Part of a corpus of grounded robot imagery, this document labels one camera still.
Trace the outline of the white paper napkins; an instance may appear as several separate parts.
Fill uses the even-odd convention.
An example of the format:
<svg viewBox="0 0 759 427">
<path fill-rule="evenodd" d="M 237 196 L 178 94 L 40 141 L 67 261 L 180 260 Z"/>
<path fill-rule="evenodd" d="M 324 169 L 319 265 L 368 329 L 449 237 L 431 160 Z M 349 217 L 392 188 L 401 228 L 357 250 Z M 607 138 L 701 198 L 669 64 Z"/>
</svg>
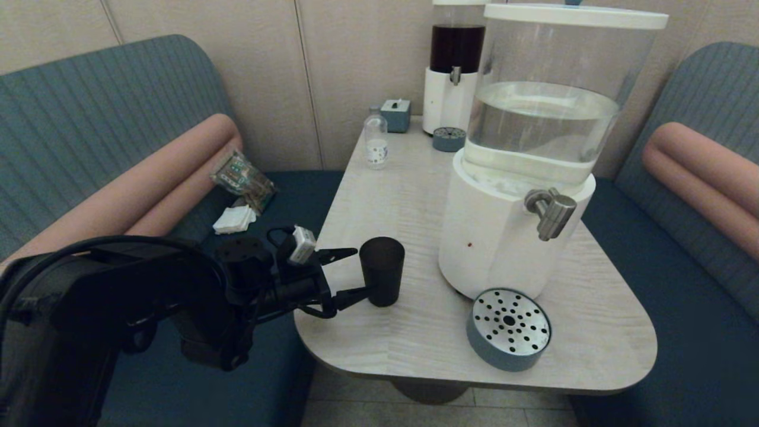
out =
<svg viewBox="0 0 759 427">
<path fill-rule="evenodd" d="M 212 229 L 216 235 L 235 234 L 246 232 L 250 224 L 256 221 L 257 214 L 249 206 L 231 206 L 212 224 Z"/>
</svg>

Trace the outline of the large white dispenser lid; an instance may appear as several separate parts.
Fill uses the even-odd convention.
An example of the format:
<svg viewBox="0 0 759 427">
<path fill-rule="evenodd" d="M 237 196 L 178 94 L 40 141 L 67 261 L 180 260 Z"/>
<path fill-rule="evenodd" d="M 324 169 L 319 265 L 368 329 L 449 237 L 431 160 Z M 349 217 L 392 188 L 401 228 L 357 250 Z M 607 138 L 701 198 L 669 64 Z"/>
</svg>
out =
<svg viewBox="0 0 759 427">
<path fill-rule="evenodd" d="M 499 21 L 629 30 L 662 30 L 669 21 L 658 12 L 559 4 L 490 4 L 483 13 Z"/>
</svg>

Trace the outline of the black plastic cup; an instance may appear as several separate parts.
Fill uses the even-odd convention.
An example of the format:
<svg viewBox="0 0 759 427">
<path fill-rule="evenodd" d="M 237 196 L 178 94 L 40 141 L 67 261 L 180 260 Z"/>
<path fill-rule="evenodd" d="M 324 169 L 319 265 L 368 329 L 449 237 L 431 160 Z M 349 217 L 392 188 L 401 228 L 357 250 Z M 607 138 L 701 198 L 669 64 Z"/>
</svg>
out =
<svg viewBox="0 0 759 427">
<path fill-rule="evenodd" d="M 377 307 L 390 307 L 400 294 L 406 249 L 400 241 L 377 236 L 359 249 L 359 259 L 366 287 L 374 291 L 369 302 Z"/>
</svg>

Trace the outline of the clear plastic bottle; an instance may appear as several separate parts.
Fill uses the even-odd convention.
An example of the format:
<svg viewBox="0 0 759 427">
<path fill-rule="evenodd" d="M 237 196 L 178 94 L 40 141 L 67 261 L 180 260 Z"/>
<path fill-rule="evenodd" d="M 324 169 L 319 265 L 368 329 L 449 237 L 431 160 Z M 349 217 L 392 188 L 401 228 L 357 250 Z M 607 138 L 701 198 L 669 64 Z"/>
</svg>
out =
<svg viewBox="0 0 759 427">
<path fill-rule="evenodd" d="M 363 123 L 364 154 L 368 167 L 382 170 L 388 158 L 388 122 L 380 106 L 370 106 L 369 116 Z"/>
</svg>

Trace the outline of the clear snack packet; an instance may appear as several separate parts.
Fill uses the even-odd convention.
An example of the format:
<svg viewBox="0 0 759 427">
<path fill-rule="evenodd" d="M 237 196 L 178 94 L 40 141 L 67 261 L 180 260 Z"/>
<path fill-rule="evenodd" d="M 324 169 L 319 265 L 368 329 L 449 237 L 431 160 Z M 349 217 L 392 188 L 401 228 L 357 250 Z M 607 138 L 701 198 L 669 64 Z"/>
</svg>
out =
<svg viewBox="0 0 759 427">
<path fill-rule="evenodd" d="M 230 149 L 211 170 L 217 186 L 241 197 L 257 216 L 262 216 L 278 189 L 238 149 Z"/>
</svg>

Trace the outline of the dark table pedestal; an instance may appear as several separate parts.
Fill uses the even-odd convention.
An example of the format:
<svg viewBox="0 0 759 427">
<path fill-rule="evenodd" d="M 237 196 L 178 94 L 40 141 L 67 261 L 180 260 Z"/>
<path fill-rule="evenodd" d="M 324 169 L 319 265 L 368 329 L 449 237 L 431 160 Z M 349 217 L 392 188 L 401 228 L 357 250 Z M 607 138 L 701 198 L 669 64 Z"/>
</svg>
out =
<svg viewBox="0 0 759 427">
<path fill-rule="evenodd" d="M 426 405 L 445 405 L 462 397 L 470 387 L 409 381 L 391 381 L 391 385 L 405 397 Z"/>
</svg>

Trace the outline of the small blue drip tray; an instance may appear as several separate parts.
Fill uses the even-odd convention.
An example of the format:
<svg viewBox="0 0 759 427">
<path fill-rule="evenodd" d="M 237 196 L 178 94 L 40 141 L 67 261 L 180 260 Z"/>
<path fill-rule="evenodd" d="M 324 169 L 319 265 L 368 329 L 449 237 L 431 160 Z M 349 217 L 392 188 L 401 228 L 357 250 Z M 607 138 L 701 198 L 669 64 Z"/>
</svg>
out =
<svg viewBox="0 0 759 427">
<path fill-rule="evenodd" d="M 433 131 L 433 148 L 444 153 L 455 153 L 464 148 L 467 133 L 455 127 L 441 127 Z"/>
</svg>

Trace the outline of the large silver metal tap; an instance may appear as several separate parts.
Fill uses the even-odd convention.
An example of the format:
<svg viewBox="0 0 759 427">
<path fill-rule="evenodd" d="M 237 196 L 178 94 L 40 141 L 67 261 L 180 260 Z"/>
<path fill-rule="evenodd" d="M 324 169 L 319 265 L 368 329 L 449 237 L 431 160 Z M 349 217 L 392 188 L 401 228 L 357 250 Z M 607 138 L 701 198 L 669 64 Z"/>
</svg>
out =
<svg viewBox="0 0 759 427">
<path fill-rule="evenodd" d="M 555 187 L 547 190 L 533 189 L 524 197 L 524 208 L 539 216 L 537 232 L 540 241 L 558 237 L 572 217 L 578 204 Z"/>
</svg>

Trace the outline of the clear water dispenser white base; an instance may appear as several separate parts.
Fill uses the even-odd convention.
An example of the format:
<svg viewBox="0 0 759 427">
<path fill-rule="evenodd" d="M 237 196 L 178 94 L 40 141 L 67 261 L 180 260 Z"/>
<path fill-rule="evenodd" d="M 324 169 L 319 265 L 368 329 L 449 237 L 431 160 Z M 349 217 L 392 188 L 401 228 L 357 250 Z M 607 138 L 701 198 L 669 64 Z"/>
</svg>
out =
<svg viewBox="0 0 759 427">
<path fill-rule="evenodd" d="M 459 294 L 507 288 L 531 298 L 550 282 L 596 189 L 593 169 L 662 30 L 486 19 L 463 149 L 448 186 L 438 265 Z M 533 189 L 578 206 L 540 241 Z"/>
</svg>

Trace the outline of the small blue box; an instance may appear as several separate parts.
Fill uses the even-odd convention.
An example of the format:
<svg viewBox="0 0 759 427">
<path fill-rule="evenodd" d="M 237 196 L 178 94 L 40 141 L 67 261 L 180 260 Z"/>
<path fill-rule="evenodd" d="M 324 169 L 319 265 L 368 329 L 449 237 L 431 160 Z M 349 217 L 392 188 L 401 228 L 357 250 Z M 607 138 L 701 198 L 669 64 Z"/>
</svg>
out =
<svg viewBox="0 0 759 427">
<path fill-rule="evenodd" d="M 389 133 L 406 133 L 410 127 L 409 99 L 388 99 L 382 104 L 380 113 L 387 122 Z"/>
</svg>

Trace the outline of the dark drink dispenser white base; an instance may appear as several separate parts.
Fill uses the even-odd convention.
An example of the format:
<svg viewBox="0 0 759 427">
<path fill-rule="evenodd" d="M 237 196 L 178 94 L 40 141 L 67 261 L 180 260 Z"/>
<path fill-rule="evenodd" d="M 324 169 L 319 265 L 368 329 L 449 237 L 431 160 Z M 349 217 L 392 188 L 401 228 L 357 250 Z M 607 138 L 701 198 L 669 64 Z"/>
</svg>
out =
<svg viewBox="0 0 759 427">
<path fill-rule="evenodd" d="M 467 130 L 486 34 L 485 7 L 433 5 L 423 105 L 423 130 L 426 133 L 433 133 L 441 127 Z M 448 79 L 453 66 L 461 67 L 461 81 L 457 87 Z"/>
</svg>

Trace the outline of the large blue drip tray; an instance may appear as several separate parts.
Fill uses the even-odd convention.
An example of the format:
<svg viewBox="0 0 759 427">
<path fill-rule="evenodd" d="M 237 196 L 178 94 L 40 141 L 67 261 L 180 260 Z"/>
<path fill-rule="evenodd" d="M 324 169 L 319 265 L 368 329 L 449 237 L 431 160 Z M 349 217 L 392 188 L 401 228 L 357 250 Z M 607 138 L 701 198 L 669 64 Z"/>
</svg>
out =
<svg viewBox="0 0 759 427">
<path fill-rule="evenodd" d="M 534 367 L 553 337 L 547 313 L 514 289 L 490 288 L 473 300 L 465 328 L 477 356 L 502 371 Z"/>
</svg>

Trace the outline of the teal upholstered bench sofa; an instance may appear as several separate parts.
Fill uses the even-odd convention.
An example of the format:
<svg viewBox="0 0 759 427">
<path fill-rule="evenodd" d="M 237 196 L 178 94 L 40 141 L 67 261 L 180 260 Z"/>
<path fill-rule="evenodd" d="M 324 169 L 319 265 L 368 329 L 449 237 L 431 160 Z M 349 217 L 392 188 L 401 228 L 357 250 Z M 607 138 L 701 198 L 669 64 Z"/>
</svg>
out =
<svg viewBox="0 0 759 427">
<path fill-rule="evenodd" d="M 235 118 L 219 71 L 181 35 L 0 76 L 0 260 L 217 113 Z M 257 325 L 230 372 L 188 361 L 163 321 L 119 356 L 98 427 L 299 427 L 314 367 L 293 314 Z"/>
<path fill-rule="evenodd" d="M 597 179 L 583 222 L 647 311 L 652 371 L 610 396 L 572 396 L 582 427 L 759 427 L 759 257 L 643 165 L 669 123 L 754 163 L 726 173 L 759 217 L 759 47 L 718 42 L 670 77 L 615 179 Z"/>
</svg>

